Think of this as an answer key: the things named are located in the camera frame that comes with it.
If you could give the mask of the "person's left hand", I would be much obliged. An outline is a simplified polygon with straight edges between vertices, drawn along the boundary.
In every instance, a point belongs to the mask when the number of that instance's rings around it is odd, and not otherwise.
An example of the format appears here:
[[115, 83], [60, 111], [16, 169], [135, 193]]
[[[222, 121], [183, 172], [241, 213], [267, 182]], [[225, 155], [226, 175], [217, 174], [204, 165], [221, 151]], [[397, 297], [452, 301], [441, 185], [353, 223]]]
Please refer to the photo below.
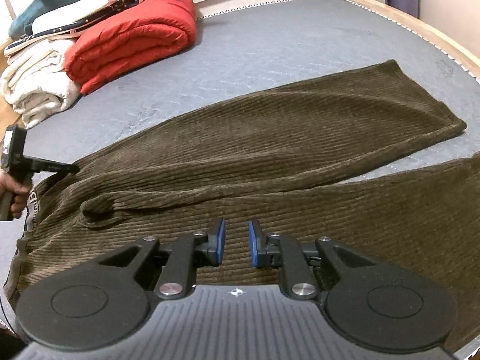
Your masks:
[[9, 203], [9, 214], [13, 219], [22, 216], [27, 205], [27, 199], [32, 190], [32, 180], [27, 177], [24, 181], [18, 182], [11, 175], [1, 170], [1, 204]]

